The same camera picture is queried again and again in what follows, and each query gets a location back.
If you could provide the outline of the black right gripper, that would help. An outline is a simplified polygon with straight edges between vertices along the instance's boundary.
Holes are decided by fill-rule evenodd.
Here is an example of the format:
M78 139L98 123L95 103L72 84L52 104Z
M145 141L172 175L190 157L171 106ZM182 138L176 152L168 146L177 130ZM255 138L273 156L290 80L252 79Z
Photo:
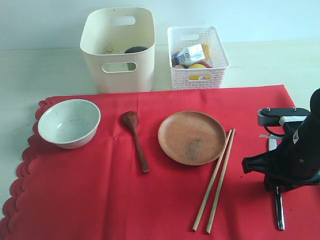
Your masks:
M320 184L320 174L317 173L320 170L320 121L313 117L306 117L303 121L288 119L280 119L279 125L285 136L270 154L269 169L267 152L245 157L241 163L245 174L267 174L263 181L267 192L275 191L276 187L288 192Z

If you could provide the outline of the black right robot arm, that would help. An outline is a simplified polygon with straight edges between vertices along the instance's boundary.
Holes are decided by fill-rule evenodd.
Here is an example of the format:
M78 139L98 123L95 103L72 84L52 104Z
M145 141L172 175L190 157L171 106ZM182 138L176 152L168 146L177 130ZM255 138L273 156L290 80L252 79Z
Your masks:
M265 130L280 126L281 143L265 153L245 157L244 173L264 174L264 187L290 191L320 183L320 91L310 98L310 109L263 108L258 111L258 125Z

